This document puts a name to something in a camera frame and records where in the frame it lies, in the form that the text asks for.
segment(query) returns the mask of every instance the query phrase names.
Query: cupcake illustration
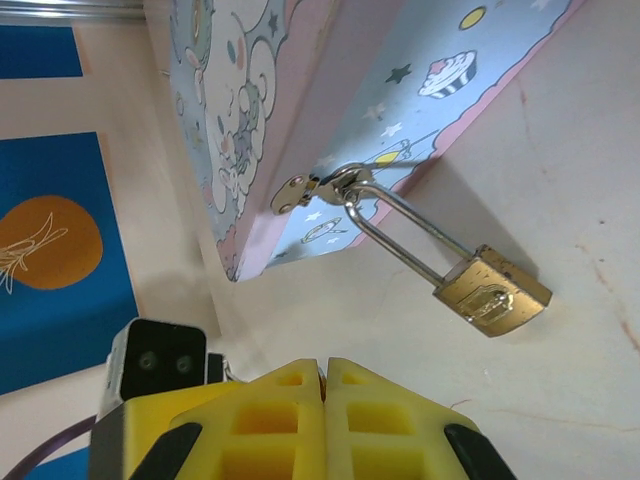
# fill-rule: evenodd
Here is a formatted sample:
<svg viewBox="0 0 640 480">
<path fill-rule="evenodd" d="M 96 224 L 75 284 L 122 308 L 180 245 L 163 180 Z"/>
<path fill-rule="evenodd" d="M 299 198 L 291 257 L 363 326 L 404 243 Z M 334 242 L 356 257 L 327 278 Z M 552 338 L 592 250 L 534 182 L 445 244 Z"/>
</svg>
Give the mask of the cupcake illustration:
<svg viewBox="0 0 640 480">
<path fill-rule="evenodd" d="M 476 52 L 470 50 L 433 62 L 418 95 L 445 98 L 456 93 L 476 76 Z"/>
</svg>

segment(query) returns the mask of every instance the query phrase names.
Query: padlock shackle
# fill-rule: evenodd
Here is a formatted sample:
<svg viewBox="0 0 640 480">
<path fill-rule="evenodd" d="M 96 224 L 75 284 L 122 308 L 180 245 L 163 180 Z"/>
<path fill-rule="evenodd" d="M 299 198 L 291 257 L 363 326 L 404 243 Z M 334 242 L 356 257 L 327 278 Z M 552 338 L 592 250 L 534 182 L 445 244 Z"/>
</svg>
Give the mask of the padlock shackle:
<svg viewBox="0 0 640 480">
<path fill-rule="evenodd" d="M 352 183 L 347 188 L 345 188 L 345 190 L 344 207 L 351 221 L 355 223 L 356 226 L 360 228 L 364 233 L 375 240 L 379 245 L 393 254 L 396 258 L 401 260 L 405 265 L 407 265 L 425 280 L 430 282 L 432 285 L 436 287 L 441 286 L 444 278 L 427 264 L 418 259 L 411 252 L 409 252 L 407 249 L 391 239 L 391 237 L 389 237 L 382 230 L 372 225 L 360 214 L 360 212 L 356 208 L 360 199 L 360 193 L 364 192 L 370 194 L 378 198 L 379 200 L 386 202 L 391 208 L 397 210 L 399 213 L 407 217 L 409 220 L 426 231 L 429 235 L 440 241 L 443 245 L 460 255 L 462 258 L 470 259 L 473 257 L 474 253 L 472 251 L 456 242 L 453 238 L 449 237 L 433 223 L 416 212 L 413 207 L 402 197 L 395 194 L 391 190 L 388 190 L 375 182 L 368 181 Z"/>
</svg>

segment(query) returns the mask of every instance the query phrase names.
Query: blue panel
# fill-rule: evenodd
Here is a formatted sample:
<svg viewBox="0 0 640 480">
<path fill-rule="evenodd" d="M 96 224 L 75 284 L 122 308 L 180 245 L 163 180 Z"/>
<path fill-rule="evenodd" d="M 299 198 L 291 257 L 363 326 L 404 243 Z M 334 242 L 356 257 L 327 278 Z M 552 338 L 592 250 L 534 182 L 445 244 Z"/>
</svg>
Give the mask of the blue panel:
<svg viewBox="0 0 640 480">
<path fill-rule="evenodd" d="M 89 449 L 83 448 L 40 465 L 26 480 L 86 480 L 89 474 Z"/>
<path fill-rule="evenodd" d="M 0 26 L 0 79 L 81 76 L 71 27 Z"/>
<path fill-rule="evenodd" d="M 48 196 L 76 210 L 51 207 L 45 243 L 49 204 L 31 207 Z M 87 231 L 102 243 L 93 264 Z M 95 133 L 0 141 L 0 280 L 3 269 L 0 394 L 105 361 L 138 312 Z"/>
</svg>

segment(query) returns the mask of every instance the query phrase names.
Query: camera lens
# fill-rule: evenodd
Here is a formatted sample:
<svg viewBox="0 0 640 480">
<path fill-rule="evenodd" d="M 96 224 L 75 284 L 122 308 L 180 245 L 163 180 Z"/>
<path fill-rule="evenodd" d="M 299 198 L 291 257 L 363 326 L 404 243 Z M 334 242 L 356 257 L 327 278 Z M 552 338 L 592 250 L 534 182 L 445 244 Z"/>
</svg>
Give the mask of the camera lens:
<svg viewBox="0 0 640 480">
<path fill-rule="evenodd" d="M 153 370 L 154 368 L 156 368 L 157 364 L 158 358 L 153 352 L 144 352 L 142 355 L 140 355 L 140 359 L 138 360 L 138 365 L 140 366 L 140 368 L 146 371 Z"/>
<path fill-rule="evenodd" d="M 176 361 L 176 368 L 178 369 L 178 372 L 182 374 L 189 373 L 192 367 L 193 362 L 189 355 L 184 355 Z"/>
</svg>

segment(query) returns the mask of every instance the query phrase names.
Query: brass padlock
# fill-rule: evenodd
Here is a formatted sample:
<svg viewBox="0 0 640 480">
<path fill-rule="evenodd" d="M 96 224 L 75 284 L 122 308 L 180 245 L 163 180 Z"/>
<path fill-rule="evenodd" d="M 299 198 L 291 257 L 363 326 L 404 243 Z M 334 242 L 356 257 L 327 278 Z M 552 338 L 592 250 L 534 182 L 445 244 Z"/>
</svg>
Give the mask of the brass padlock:
<svg viewBox="0 0 640 480">
<path fill-rule="evenodd" d="M 318 190 L 326 201 L 344 205 L 349 218 L 373 240 L 411 267 L 436 289 L 433 295 L 488 337 L 504 335 L 542 312 L 551 291 L 487 245 L 470 251 L 424 218 L 403 198 L 362 175 L 363 165 L 343 167 Z M 362 194 L 377 197 L 415 222 L 463 260 L 440 276 L 411 252 L 369 223 L 357 204 Z"/>
</svg>

